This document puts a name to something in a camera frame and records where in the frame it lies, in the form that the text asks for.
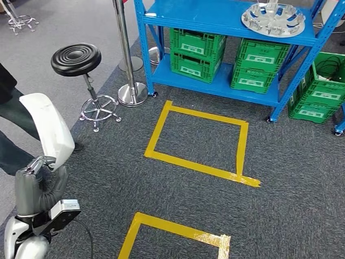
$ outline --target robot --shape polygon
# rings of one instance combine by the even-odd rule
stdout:
[[[73,138],[63,117],[49,98],[41,93],[20,97],[34,120],[44,155],[35,158],[16,173],[17,216],[5,230],[5,259],[43,259],[52,232],[65,228],[80,212],[78,200],[62,200],[68,172],[63,165],[73,151]],[[42,168],[57,177],[53,189],[45,192]]]

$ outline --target gray floor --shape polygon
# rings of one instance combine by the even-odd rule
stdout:
[[[343,53],[337,45],[341,38],[331,36],[324,50]],[[227,39],[225,61],[234,60],[237,44],[238,39]],[[138,42],[133,53],[140,54]],[[144,71],[136,73],[136,78],[145,81]],[[100,93],[115,96],[124,82],[125,75],[116,69]],[[120,107],[121,123],[106,121],[98,134],[91,124],[80,121],[72,128],[85,150],[67,162],[71,175],[66,197],[80,201],[83,211],[78,218],[93,233],[95,258],[117,258],[138,211],[230,235],[230,258],[345,258],[345,202],[341,199],[345,195],[345,145],[343,138],[331,134],[340,114],[316,125],[289,119],[284,110],[279,123],[267,124],[264,118],[269,107],[167,86],[157,85],[156,90],[158,98],[149,98],[140,108]],[[166,100],[248,121],[244,175],[261,180],[261,187],[144,157]],[[231,171],[237,141],[236,126],[171,113],[156,149]],[[47,258],[87,258],[89,252],[85,230],[72,223],[53,240]],[[217,252],[142,227],[130,258],[216,258]]]
[[[50,57],[60,47],[87,42],[99,47],[102,63],[90,73],[93,87],[99,89],[122,59],[120,39],[111,1],[84,0],[18,0],[19,14],[30,14],[40,24],[36,31],[23,31],[18,36],[8,29],[8,18],[0,15],[0,62],[17,81],[24,94],[41,92],[47,95],[72,127],[80,108],[88,99],[82,78],[65,78],[53,71]],[[145,0],[150,4],[153,0]],[[138,37],[133,1],[125,7],[130,44]],[[0,118],[0,130],[17,145],[34,156],[41,145],[11,122]],[[14,207],[13,179],[0,169],[0,224]]]

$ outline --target shelf rack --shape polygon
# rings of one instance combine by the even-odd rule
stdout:
[[[315,34],[313,21],[325,0],[316,0],[310,9],[300,8],[305,16],[305,29],[300,35],[290,38],[273,38],[249,30],[241,22],[241,15],[252,2],[232,0],[155,0],[145,10],[142,0],[134,0],[136,20],[150,95],[154,95],[154,83],[175,86],[187,90],[214,94],[237,100],[249,101],[273,107],[267,121],[277,121],[289,99],[304,75],[309,69],[321,48],[333,32],[336,24],[345,13],[345,0],[338,1],[323,28]],[[153,25],[158,26],[158,35]],[[161,57],[154,73],[151,73],[146,26],[156,41]],[[218,33],[241,38],[267,40],[291,44],[289,52],[276,74],[267,94],[259,94],[230,88],[233,65],[221,64],[212,84],[173,73],[169,69],[170,57],[164,53],[163,27],[180,28],[208,33]],[[299,46],[304,46],[296,53]],[[279,81],[292,64],[307,52],[294,78],[283,94],[279,95]]]

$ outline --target stacked green crate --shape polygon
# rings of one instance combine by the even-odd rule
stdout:
[[[231,88],[267,93],[290,46],[242,39],[234,64]]]
[[[289,101],[292,119],[325,123],[345,101],[345,55],[320,52]]]
[[[223,60],[226,36],[170,28],[170,69],[212,83]]]

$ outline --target jeans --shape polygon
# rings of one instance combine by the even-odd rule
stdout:
[[[23,94],[15,88],[12,95],[13,98],[11,100],[0,104],[0,117],[11,121],[39,140],[38,133],[32,117],[19,101],[19,97]],[[9,175],[14,176],[17,170],[28,165],[32,159],[34,159],[33,156],[16,146],[0,131],[0,168]]]

